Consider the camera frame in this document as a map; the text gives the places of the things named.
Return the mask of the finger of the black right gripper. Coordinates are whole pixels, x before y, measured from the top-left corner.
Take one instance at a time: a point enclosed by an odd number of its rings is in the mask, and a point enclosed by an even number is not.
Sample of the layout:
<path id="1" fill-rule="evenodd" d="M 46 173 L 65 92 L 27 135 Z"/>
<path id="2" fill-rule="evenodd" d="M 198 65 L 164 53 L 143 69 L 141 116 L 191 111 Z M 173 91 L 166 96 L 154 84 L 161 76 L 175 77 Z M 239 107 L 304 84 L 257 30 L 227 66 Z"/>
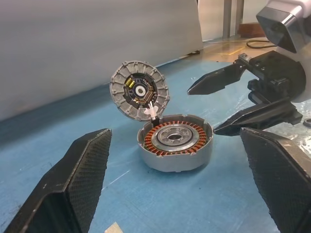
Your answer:
<path id="1" fill-rule="evenodd" d="M 233 64 L 203 75 L 187 90 L 187 94 L 209 95 L 238 82 L 245 70 L 250 68 L 250 60 L 246 53 L 240 54 Z"/>
<path id="2" fill-rule="evenodd" d="M 283 122 L 295 125 L 301 122 L 302 116 L 288 99 L 261 103 L 238 111 L 215 127 L 214 133 L 236 136 L 241 128 L 265 130 Z"/>

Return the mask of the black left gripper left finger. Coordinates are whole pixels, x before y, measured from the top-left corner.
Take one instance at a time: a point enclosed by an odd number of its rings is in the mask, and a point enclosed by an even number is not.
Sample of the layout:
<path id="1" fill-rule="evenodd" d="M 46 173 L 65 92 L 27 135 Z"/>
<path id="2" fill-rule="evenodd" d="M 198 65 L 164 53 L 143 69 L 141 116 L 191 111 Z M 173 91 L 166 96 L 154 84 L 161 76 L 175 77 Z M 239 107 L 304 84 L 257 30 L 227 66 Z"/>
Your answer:
<path id="1" fill-rule="evenodd" d="M 87 233 L 102 192 L 112 131 L 87 133 L 44 174 L 7 233 Z"/>

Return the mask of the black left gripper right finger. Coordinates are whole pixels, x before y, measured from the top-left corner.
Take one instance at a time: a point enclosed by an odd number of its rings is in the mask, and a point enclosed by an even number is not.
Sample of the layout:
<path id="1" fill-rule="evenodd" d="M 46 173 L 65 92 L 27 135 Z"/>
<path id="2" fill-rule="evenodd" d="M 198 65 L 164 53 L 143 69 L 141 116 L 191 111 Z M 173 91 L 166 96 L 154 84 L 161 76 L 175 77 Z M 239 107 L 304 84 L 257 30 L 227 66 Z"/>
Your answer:
<path id="1" fill-rule="evenodd" d="M 241 128 L 255 184 L 282 233 L 311 231 L 311 159 L 292 140 Z"/>

